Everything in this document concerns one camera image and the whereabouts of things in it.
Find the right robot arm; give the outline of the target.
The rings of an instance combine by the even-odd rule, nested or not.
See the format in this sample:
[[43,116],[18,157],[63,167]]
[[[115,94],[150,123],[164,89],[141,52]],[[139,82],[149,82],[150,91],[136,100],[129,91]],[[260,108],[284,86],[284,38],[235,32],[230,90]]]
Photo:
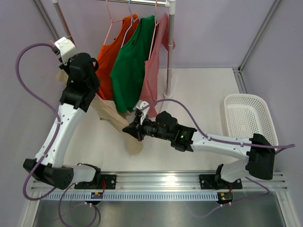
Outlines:
[[145,136],[170,141],[170,145],[181,152],[206,151],[236,159],[230,164],[220,164],[208,186],[215,189],[227,189],[237,180],[253,176],[261,180],[273,178],[275,150],[261,134],[252,138],[213,138],[203,135],[197,129],[178,123],[177,119],[164,111],[154,121],[143,118],[140,111],[123,132],[142,141]]

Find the green t shirt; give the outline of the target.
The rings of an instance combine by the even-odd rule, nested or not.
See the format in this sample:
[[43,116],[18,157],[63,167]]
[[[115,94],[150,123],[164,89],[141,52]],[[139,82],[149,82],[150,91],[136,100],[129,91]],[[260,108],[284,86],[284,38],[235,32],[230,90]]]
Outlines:
[[132,112],[139,101],[155,27],[155,16],[140,20],[134,34],[120,48],[110,79],[113,100],[119,113]]

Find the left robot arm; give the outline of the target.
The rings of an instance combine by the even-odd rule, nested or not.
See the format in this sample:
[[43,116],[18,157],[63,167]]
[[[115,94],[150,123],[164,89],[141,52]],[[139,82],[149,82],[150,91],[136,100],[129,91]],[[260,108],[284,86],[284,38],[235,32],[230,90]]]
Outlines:
[[96,174],[95,167],[65,166],[63,163],[74,131],[99,90],[98,62],[81,52],[69,58],[63,68],[68,81],[60,98],[59,119],[55,120],[43,147],[33,159],[25,159],[23,167],[36,180],[61,190],[78,182],[96,189],[102,178]]

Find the beige t shirt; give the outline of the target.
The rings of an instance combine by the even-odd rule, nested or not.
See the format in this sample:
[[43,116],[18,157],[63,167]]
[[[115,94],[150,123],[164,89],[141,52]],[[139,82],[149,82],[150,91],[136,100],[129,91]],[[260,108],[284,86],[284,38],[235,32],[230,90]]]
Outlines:
[[111,124],[124,138],[125,148],[129,155],[137,155],[143,149],[143,144],[136,138],[123,132],[123,128],[129,125],[126,118],[121,116],[117,110],[114,101],[103,100],[98,94],[90,103],[98,114],[100,120],[105,120]]

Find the orange t shirt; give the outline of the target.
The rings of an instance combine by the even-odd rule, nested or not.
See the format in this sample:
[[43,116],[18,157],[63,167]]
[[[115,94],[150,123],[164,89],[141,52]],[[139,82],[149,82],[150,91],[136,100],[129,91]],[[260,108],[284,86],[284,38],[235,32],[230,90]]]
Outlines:
[[131,16],[127,16],[122,21],[121,30],[115,40],[109,45],[102,45],[97,57],[98,70],[96,75],[100,80],[98,95],[104,100],[113,99],[113,88],[110,73],[113,69],[118,52],[121,48],[126,31],[131,25]]

